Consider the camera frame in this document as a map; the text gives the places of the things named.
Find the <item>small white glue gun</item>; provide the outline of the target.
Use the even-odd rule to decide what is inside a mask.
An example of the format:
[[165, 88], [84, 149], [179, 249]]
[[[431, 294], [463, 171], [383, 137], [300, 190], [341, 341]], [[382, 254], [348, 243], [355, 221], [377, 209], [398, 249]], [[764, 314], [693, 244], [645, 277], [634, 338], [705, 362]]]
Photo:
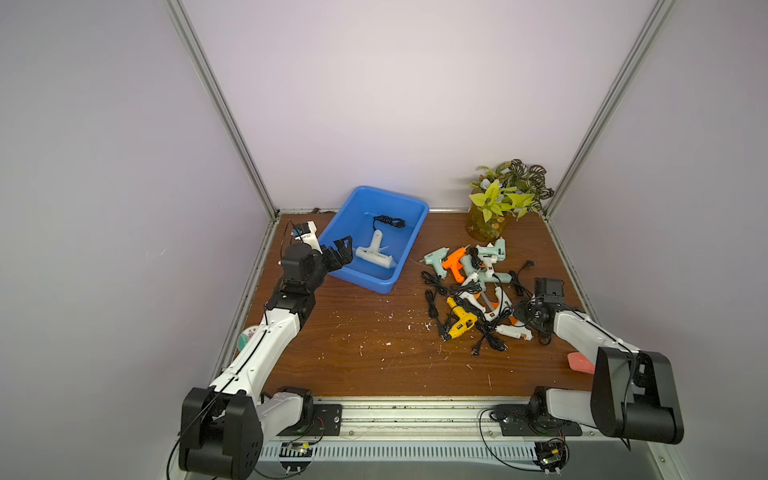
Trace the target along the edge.
[[524, 325], [504, 325], [500, 324], [496, 327], [495, 331], [503, 336], [507, 336], [514, 339], [523, 339], [530, 341], [533, 339], [532, 332]]

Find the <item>large white glue gun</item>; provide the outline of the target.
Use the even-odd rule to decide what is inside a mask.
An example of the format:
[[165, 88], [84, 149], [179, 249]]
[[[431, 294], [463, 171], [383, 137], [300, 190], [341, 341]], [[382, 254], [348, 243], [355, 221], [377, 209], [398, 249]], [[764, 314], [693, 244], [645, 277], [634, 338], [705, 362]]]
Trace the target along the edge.
[[370, 244], [368, 246], [359, 246], [356, 248], [356, 257], [385, 269], [395, 268], [396, 262], [394, 257], [382, 252], [382, 240], [383, 232], [379, 229], [375, 229]]

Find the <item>white glue gun orange trigger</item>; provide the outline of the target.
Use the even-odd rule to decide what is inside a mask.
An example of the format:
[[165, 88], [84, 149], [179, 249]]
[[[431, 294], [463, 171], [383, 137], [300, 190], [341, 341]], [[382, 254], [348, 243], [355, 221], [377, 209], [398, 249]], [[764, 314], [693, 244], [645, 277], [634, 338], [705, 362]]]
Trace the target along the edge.
[[495, 302], [483, 313], [484, 322], [490, 329], [496, 329], [501, 325], [510, 327], [521, 327], [521, 324], [514, 318], [513, 303], [500, 285], [494, 287]]

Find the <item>yellow glue gun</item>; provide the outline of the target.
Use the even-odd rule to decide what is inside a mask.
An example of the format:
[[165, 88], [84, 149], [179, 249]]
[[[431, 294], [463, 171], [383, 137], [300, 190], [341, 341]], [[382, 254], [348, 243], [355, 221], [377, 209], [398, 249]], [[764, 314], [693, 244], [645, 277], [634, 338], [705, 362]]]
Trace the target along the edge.
[[447, 322], [444, 326], [442, 338], [446, 341], [457, 339], [471, 330], [478, 321], [477, 315], [473, 312], [472, 306], [467, 307], [463, 299], [457, 297], [448, 297], [446, 299], [449, 306], [449, 318], [453, 323]]

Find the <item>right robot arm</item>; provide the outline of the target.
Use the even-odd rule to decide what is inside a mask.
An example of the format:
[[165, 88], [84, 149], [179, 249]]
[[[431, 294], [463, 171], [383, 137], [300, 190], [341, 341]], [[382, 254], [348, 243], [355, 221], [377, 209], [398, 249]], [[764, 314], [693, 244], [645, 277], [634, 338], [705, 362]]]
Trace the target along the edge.
[[565, 302], [564, 282], [537, 278], [532, 298], [515, 307], [515, 317], [549, 342], [557, 336], [594, 367], [589, 392], [538, 387], [527, 416], [573, 422], [606, 437], [676, 445], [684, 422], [670, 360], [609, 333], [587, 313]]

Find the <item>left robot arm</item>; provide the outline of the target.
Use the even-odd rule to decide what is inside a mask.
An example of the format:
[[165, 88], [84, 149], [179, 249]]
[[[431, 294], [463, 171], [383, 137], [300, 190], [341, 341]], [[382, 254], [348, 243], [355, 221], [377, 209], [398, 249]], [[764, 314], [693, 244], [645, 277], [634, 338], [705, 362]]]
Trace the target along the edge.
[[215, 479], [246, 479], [266, 442], [312, 421], [309, 390], [286, 387], [268, 399], [262, 393], [278, 360], [309, 319], [315, 292], [326, 275], [352, 260], [351, 237], [324, 246], [307, 232], [287, 247], [280, 262], [282, 275], [254, 334], [209, 386], [191, 389], [182, 402], [175, 444], [180, 470]]

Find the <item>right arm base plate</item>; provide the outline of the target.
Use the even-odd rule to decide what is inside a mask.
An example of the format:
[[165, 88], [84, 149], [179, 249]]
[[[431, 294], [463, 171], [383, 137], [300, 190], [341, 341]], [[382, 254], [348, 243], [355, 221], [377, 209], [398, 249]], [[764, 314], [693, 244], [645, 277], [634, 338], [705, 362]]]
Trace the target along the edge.
[[578, 423], [557, 419], [546, 413], [534, 413], [528, 405], [497, 405], [491, 409], [489, 417], [500, 426], [503, 436], [569, 437], [583, 434]]

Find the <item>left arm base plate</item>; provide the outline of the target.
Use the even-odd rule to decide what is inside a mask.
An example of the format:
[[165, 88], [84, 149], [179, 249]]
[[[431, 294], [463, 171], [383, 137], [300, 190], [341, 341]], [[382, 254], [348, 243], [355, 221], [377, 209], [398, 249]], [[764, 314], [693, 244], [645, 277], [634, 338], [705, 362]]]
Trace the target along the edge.
[[331, 436], [340, 435], [343, 419], [343, 406], [338, 403], [315, 404], [312, 414], [306, 419], [284, 429], [281, 436]]

